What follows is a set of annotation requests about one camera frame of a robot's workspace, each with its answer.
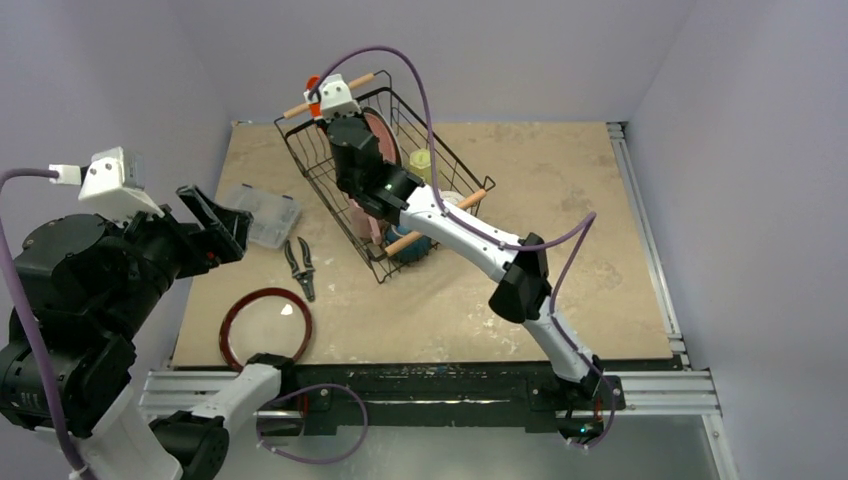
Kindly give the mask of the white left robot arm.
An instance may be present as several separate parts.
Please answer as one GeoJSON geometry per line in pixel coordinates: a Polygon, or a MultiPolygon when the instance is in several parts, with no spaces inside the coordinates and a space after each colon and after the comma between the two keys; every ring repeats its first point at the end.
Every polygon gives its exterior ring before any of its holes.
{"type": "Polygon", "coordinates": [[[38,433],[65,432],[86,479],[212,479],[235,431],[265,404],[297,399],[289,358],[253,356],[200,404],[146,419],[132,403],[134,337],[182,278],[241,260],[250,213],[215,204],[193,186],[178,196],[195,216],[136,213],[122,224],[96,214],[49,221],[14,259],[31,308],[10,316],[1,351],[1,412],[38,433]]]}

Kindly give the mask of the white cup with handle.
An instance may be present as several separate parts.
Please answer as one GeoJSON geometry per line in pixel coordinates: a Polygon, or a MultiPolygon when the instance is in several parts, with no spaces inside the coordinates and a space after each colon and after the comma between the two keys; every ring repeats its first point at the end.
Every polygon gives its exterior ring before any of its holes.
{"type": "Polygon", "coordinates": [[[450,190],[440,190],[439,195],[443,202],[454,206],[458,206],[465,199],[463,194],[450,190]]]}

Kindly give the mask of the yellow-green mug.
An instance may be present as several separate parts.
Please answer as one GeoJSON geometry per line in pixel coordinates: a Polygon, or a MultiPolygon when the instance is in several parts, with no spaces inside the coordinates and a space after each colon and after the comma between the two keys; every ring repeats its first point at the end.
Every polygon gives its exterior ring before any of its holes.
{"type": "Polygon", "coordinates": [[[426,184],[435,186],[438,183],[438,168],[431,151],[427,148],[417,149],[409,154],[408,170],[420,177],[426,184]]]}

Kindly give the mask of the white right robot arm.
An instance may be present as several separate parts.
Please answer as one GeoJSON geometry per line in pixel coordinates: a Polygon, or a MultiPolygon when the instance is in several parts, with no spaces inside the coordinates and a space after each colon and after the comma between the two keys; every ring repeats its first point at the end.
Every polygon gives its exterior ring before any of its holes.
{"type": "Polygon", "coordinates": [[[564,399],[584,407],[599,396],[601,368],[556,305],[560,286],[548,279],[549,246],[541,237],[499,230],[444,202],[434,186],[384,159],[363,115],[332,120],[324,131],[343,193],[375,219],[420,233],[478,267],[497,285],[490,309],[530,333],[564,399]]]}

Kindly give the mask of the orange plate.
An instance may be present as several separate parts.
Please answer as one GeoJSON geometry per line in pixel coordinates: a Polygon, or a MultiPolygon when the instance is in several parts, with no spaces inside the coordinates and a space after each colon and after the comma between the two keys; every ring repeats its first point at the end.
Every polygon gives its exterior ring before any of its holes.
{"type": "Polygon", "coordinates": [[[305,101],[308,106],[308,110],[313,119],[321,119],[321,95],[319,92],[321,77],[319,75],[313,75],[310,77],[306,83],[306,91],[304,92],[305,101]]]}

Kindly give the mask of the light pink mug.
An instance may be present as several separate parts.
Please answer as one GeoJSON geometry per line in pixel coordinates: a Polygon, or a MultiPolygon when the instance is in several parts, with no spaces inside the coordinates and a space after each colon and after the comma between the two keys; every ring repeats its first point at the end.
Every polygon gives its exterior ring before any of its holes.
{"type": "Polygon", "coordinates": [[[365,241],[370,240],[380,247],[384,242],[385,222],[367,214],[352,198],[348,199],[351,230],[355,236],[365,241]]]}

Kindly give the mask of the dark blue beige bowl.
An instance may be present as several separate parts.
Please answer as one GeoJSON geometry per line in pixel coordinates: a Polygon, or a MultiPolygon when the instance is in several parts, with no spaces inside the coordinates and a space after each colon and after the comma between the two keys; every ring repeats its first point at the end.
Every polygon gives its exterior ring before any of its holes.
{"type": "Polygon", "coordinates": [[[409,234],[414,234],[414,231],[404,226],[390,225],[387,227],[384,243],[388,256],[392,260],[403,264],[414,263],[424,258],[433,247],[433,242],[429,237],[419,235],[408,245],[391,249],[395,242],[402,240],[409,234]]]}

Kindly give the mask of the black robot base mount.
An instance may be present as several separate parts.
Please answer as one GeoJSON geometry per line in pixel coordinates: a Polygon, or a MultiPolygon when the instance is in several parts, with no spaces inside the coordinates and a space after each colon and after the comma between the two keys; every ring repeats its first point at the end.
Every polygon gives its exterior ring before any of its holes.
{"type": "Polygon", "coordinates": [[[598,437],[625,409],[619,377],[583,397],[545,361],[329,364],[295,367],[285,392],[258,413],[269,436],[334,435],[341,426],[521,428],[579,442],[598,437]]]}

